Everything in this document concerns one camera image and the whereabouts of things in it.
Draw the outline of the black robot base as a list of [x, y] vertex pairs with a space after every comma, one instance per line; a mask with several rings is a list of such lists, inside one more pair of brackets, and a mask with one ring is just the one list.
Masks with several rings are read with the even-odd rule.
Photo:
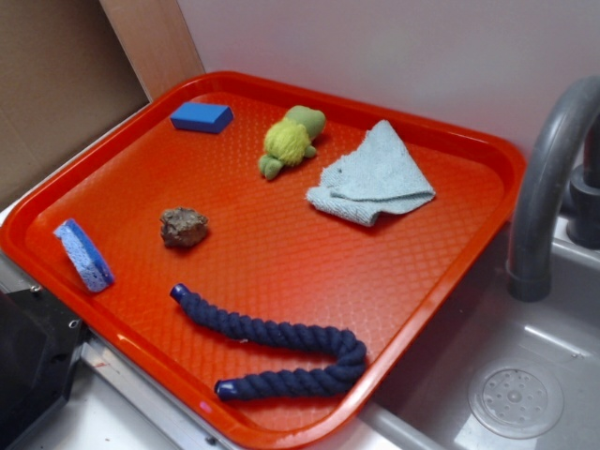
[[1, 447], [12, 449], [68, 403], [86, 326], [36, 286], [1, 294]]

